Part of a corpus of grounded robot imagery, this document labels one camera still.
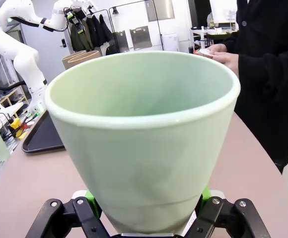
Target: black sleeve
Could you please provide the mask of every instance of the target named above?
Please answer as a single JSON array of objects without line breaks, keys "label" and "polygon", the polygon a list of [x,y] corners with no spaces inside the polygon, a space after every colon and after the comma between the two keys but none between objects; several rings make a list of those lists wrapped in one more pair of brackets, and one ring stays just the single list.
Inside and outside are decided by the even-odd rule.
[{"label": "black sleeve", "polygon": [[261,58],[239,55],[241,87],[262,87],[271,101],[288,102],[288,51]]},{"label": "black sleeve", "polygon": [[228,37],[227,39],[223,41],[223,44],[227,47],[228,53],[234,52],[234,47],[237,42],[238,35],[239,35],[239,31],[233,32],[230,37]]}]

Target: screw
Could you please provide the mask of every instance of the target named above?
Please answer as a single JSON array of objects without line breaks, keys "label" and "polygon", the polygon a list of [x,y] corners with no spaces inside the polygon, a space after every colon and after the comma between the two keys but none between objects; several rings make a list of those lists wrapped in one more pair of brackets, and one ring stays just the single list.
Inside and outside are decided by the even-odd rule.
[{"label": "screw", "polygon": [[247,204],[246,204],[244,201],[241,201],[241,202],[239,203],[239,205],[240,205],[241,207],[245,207]]},{"label": "screw", "polygon": [[214,203],[214,204],[219,204],[220,201],[219,201],[218,199],[215,198],[215,199],[213,199],[213,203]]}]

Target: white table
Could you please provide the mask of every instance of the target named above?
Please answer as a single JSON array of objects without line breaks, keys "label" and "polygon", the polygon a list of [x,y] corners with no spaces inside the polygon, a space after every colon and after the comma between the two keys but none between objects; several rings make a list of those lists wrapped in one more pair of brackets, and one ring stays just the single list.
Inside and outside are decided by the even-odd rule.
[{"label": "white table", "polygon": [[[9,114],[10,116],[14,115],[24,104],[16,103],[5,109],[0,109],[0,113],[4,113],[6,116]],[[7,123],[7,119],[3,114],[0,114],[0,129]]]}]

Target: robot end effector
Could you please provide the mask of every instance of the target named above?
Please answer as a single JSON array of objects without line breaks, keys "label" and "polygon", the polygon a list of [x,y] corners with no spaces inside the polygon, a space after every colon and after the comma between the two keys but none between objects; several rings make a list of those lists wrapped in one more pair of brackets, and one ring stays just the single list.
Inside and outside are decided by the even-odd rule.
[{"label": "robot end effector", "polygon": [[94,4],[86,0],[59,0],[54,4],[51,19],[38,17],[35,14],[31,0],[6,0],[1,6],[0,54],[7,59],[14,60],[15,70],[21,75],[28,86],[32,96],[32,101],[28,108],[29,112],[42,112],[45,110],[44,91],[47,87],[47,81],[37,66],[39,60],[38,51],[15,40],[3,31],[6,27],[7,19],[16,17],[31,26],[38,27],[39,24],[42,24],[46,29],[64,31],[67,24],[64,13],[65,9],[89,6],[94,7]]}]

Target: cardboard tube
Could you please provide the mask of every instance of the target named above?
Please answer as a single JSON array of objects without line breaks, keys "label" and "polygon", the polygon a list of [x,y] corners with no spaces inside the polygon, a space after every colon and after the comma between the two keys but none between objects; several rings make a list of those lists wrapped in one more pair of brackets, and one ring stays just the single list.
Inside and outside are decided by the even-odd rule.
[{"label": "cardboard tube", "polygon": [[68,66],[69,66],[69,68],[71,68],[71,67],[76,66],[82,62],[86,62],[88,60],[92,60],[92,59],[98,58],[100,56],[101,55],[100,55],[99,51],[86,52],[84,54],[80,54],[74,58],[71,58],[68,61]]},{"label": "cardboard tube", "polygon": [[84,54],[85,52],[86,51],[79,51],[79,52],[73,53],[73,54],[71,54],[71,55],[69,55],[67,57],[64,57],[63,58],[63,64],[64,64],[65,69],[67,70],[68,68],[70,68],[69,65],[68,65],[68,61],[70,59],[72,59],[72,58],[74,58],[74,57],[76,57],[78,55]]}]

